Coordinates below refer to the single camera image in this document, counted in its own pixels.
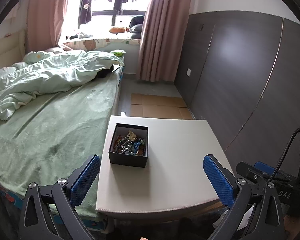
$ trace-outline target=dark wall panel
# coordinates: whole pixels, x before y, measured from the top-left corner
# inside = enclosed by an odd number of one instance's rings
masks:
[[[190,15],[180,62],[175,79],[175,86],[189,106],[200,79],[201,71],[210,44],[214,21],[205,14]]]
[[[275,166],[293,131],[300,127],[300,25],[284,20],[282,43],[269,84],[247,125],[226,151],[234,168],[240,161]],[[300,136],[282,169],[298,174]]]
[[[269,77],[282,18],[256,12],[204,13],[215,22],[202,75],[191,102],[225,149],[255,108]]]

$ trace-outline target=table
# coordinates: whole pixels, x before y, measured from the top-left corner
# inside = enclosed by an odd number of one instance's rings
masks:
[[[149,127],[145,168],[111,164],[109,147],[117,123]],[[230,164],[205,120],[111,116],[99,174],[96,210],[117,219],[185,216],[218,196],[203,171],[205,155]]]

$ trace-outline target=screw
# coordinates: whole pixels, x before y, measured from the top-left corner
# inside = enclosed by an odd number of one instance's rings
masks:
[[[63,185],[66,183],[66,179],[58,179],[58,184]]]
[[[246,184],[246,181],[244,179],[238,179],[237,181],[240,185]]]
[[[34,188],[35,185],[37,185],[35,182],[31,182],[31,183],[29,184],[29,188]]]
[[[268,187],[269,188],[274,188],[274,184],[272,182],[268,182]]]

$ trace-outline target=black box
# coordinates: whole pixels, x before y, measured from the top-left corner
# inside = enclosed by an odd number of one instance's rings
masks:
[[[137,137],[141,137],[145,142],[145,153],[143,156],[115,153],[112,151],[117,138],[119,136],[126,136],[129,131],[132,131]],[[148,127],[117,123],[111,140],[109,159],[110,163],[113,164],[144,168],[148,160]]]

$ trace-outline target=pink curtain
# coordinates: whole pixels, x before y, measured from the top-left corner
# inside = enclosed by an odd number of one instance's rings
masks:
[[[151,0],[143,24],[137,79],[174,81],[191,0]]]
[[[58,47],[68,0],[29,0],[27,50]]]

